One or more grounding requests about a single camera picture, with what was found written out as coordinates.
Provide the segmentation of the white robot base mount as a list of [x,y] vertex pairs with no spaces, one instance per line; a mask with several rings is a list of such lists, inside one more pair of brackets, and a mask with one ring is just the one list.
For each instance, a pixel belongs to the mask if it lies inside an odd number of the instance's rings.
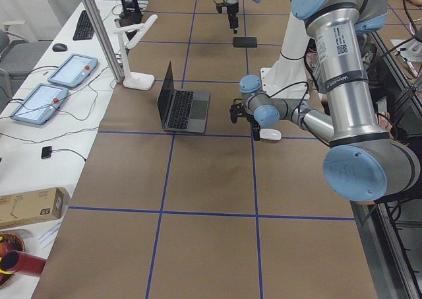
[[260,70],[263,90],[272,98],[308,97],[304,55],[309,36],[302,20],[290,14],[279,59],[271,68]]

